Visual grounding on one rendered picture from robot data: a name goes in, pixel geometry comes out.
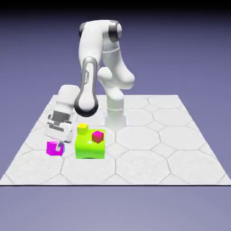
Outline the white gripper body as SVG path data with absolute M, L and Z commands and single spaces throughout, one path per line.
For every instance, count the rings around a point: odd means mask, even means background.
M 71 143 L 73 140 L 73 125 L 70 123 L 61 123 L 59 126 L 47 124 L 45 135 L 64 143 Z

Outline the large green box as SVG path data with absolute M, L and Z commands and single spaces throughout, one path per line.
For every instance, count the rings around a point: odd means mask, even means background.
M 92 141 L 92 133 L 99 130 L 104 133 L 104 140 L 100 143 Z M 85 135 L 78 135 L 75 140 L 76 159 L 104 159 L 105 158 L 105 130 L 104 129 L 88 129 Z

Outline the small red cube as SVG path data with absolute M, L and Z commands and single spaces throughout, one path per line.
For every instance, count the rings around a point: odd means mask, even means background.
M 92 141 L 95 143 L 100 143 L 104 140 L 104 133 L 96 130 L 92 133 Z

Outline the small magenta cube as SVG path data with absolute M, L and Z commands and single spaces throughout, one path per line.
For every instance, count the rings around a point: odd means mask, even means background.
M 46 153 L 50 156 L 62 156 L 65 151 L 56 151 L 56 145 L 58 141 L 48 141 L 46 145 Z

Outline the small yellow cube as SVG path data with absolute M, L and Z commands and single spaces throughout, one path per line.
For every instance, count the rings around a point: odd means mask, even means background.
M 80 123 L 77 126 L 77 134 L 85 135 L 88 133 L 88 124 Z

